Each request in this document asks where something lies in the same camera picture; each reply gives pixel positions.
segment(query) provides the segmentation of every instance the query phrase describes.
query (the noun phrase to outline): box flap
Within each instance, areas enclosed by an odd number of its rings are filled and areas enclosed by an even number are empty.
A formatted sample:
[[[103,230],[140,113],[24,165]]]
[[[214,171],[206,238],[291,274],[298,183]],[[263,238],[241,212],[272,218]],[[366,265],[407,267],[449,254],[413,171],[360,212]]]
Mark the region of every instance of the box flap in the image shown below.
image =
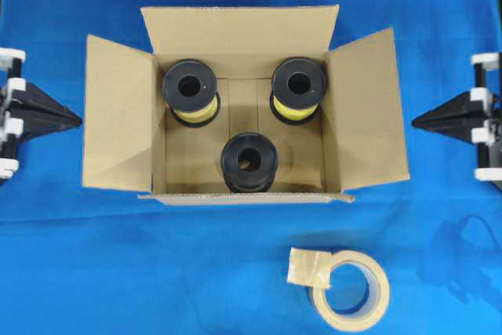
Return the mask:
[[[152,56],[90,35],[83,185],[151,190]]]
[[[156,199],[171,206],[218,206],[236,204],[299,204],[330,203],[341,201],[352,203],[355,199],[350,195],[324,193],[258,193],[258,194],[185,194],[185,195],[145,195],[140,199]]]
[[[393,30],[334,50],[328,73],[341,189],[409,179]]]
[[[142,8],[155,54],[326,51],[338,5],[295,8]]]

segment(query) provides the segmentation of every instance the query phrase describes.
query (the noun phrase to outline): yellow thread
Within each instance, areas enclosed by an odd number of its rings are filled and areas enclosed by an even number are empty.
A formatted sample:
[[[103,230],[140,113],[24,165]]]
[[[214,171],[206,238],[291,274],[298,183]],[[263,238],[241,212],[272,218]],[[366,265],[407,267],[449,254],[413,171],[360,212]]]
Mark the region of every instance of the yellow thread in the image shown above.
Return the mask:
[[[213,98],[213,101],[211,101],[211,104],[207,105],[201,110],[193,111],[190,113],[182,112],[175,110],[174,112],[178,117],[183,119],[185,122],[188,123],[201,123],[207,121],[209,118],[211,118],[213,115],[216,114],[216,111],[218,110],[218,99],[216,96]]]
[[[291,109],[285,105],[283,105],[275,96],[274,96],[274,107],[277,112],[282,115],[284,118],[289,119],[290,121],[301,121],[305,119],[309,115],[314,113],[315,109],[317,109],[317,104],[313,107],[308,107],[307,109]]]

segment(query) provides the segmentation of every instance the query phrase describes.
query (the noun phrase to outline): open cardboard box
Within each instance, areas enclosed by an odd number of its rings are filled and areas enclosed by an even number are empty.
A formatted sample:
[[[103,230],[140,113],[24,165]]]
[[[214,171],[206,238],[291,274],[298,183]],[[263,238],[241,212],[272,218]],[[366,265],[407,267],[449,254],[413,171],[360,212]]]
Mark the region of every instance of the open cardboard box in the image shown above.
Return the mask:
[[[344,190],[409,179],[392,29],[329,43],[338,6],[142,8],[154,54],[90,35],[83,184],[149,191],[166,204],[350,202]],[[292,56],[326,66],[328,90],[309,123],[271,113],[275,68]],[[181,59],[208,64],[221,109],[200,129],[176,122],[163,72]],[[279,168],[265,194],[231,194],[220,169],[227,141],[258,132]]]

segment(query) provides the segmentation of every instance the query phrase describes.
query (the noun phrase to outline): spool center hole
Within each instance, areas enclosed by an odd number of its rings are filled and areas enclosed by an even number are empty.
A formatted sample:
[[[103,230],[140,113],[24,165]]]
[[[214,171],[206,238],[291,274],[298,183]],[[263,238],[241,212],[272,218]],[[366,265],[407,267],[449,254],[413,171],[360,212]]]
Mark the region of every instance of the spool center hole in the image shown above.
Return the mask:
[[[289,76],[288,88],[295,94],[305,94],[311,88],[311,80],[305,74],[297,72]]]
[[[246,148],[237,156],[238,167],[245,172],[254,172],[261,165],[261,156],[256,149]]]
[[[201,90],[201,82],[195,76],[185,76],[178,82],[178,90],[185,97],[193,97]]]

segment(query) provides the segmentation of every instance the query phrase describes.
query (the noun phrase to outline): tape roll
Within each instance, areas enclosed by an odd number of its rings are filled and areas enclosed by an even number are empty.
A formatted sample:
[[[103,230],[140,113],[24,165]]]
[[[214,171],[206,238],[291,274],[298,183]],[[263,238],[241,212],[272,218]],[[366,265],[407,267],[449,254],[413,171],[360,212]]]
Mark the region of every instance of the tape roll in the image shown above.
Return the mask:
[[[342,315],[329,306],[324,288],[311,287],[311,301],[318,313],[330,326],[340,331],[359,332],[376,325],[384,316],[391,295],[389,281],[382,267],[371,257],[355,251],[334,253],[327,263],[326,268],[330,273],[346,264],[360,269],[368,282],[369,295],[358,311]]]

